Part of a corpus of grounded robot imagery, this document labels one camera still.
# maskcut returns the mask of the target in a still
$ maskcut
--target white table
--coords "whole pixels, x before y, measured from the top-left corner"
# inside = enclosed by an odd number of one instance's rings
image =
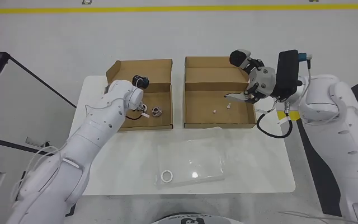
[[[86,116],[85,104],[93,105],[102,96],[107,85],[106,76],[89,76],[85,79],[70,135],[82,124]],[[173,93],[174,97],[182,94]],[[181,100],[174,100],[174,117],[181,116]],[[256,108],[272,108],[272,99],[263,99]],[[154,185],[156,158],[151,141],[160,141],[163,133],[190,131],[183,129],[174,119],[175,130],[136,131],[117,133],[95,158],[89,183],[83,195],[134,195],[134,194],[223,194],[223,193],[277,193],[295,190],[285,143],[270,138],[257,127],[252,129],[226,129],[229,133],[227,149],[235,170],[225,180],[158,189]],[[281,135],[276,110],[265,116],[263,129]]]

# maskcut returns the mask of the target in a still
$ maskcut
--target transparent plastic sheet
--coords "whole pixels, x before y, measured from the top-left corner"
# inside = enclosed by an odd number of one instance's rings
[[[158,188],[225,179],[228,158],[221,128],[172,132],[157,144]]]

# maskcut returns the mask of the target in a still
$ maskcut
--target open cardboard box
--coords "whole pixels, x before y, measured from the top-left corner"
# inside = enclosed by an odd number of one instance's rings
[[[141,117],[138,120],[126,121],[119,129],[125,130],[159,130],[173,128],[173,104],[171,72],[173,61],[162,60],[117,60],[116,63],[106,72],[108,83],[114,80],[128,80],[138,74],[149,78],[149,86],[144,90],[143,103],[147,106],[149,118]],[[152,116],[152,108],[159,106],[163,113],[159,117]],[[138,111],[129,110],[127,116],[137,118]]]
[[[184,127],[254,127],[256,114],[253,104],[224,98],[226,94],[244,91],[247,85],[248,74],[231,65],[229,57],[186,57]]]

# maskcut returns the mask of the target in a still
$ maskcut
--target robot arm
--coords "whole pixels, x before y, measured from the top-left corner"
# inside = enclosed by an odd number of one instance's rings
[[[86,189],[92,161],[142,97],[143,90],[129,81],[113,82],[60,151],[27,175],[7,223],[63,223],[66,209]]]
[[[250,55],[246,50],[231,54],[231,64],[248,73],[250,82],[245,92],[225,97],[254,104],[271,96],[285,102],[286,115],[290,104],[298,106],[311,145],[332,170],[340,188],[342,216],[358,221],[358,102],[352,90],[332,75],[311,77],[311,55],[296,50],[281,52],[277,74]],[[308,63],[309,78],[298,76],[302,61]],[[257,121],[259,129],[263,116]]]

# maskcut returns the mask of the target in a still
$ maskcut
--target floor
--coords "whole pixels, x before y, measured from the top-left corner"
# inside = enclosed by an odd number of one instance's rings
[[[2,7],[82,7],[76,1],[0,1]],[[226,0],[225,4],[238,4]],[[247,4],[266,1],[240,1]],[[272,0],[272,4],[299,0]],[[320,1],[332,3],[333,0]],[[218,1],[170,1],[168,5],[218,4]],[[356,3],[345,0],[342,3]],[[162,5],[162,1],[101,1],[99,6]],[[182,93],[185,56],[227,56],[237,48],[252,51],[267,65],[277,54],[298,49],[313,54],[313,74],[335,74],[354,86],[356,11],[162,12],[0,15],[0,51],[24,66],[76,104],[82,82],[105,74],[115,60],[173,58],[175,94]],[[307,75],[305,67],[300,74]],[[181,102],[175,102],[175,124],[181,124]],[[283,125],[282,132],[288,129]],[[66,224],[151,223],[174,212],[209,213],[244,223],[320,223],[279,214],[299,211],[322,216],[297,125],[285,139],[296,190],[275,194],[86,196]]]

